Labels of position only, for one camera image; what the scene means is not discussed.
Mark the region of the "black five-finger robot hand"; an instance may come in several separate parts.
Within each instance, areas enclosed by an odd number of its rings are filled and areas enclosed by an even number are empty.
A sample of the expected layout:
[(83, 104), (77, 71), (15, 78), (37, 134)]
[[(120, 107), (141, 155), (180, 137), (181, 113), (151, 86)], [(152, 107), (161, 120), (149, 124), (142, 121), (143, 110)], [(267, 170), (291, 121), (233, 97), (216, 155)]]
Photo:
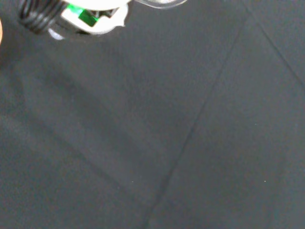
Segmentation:
[(18, 0), (19, 22), (56, 40), (101, 40), (122, 28), (131, 0)]

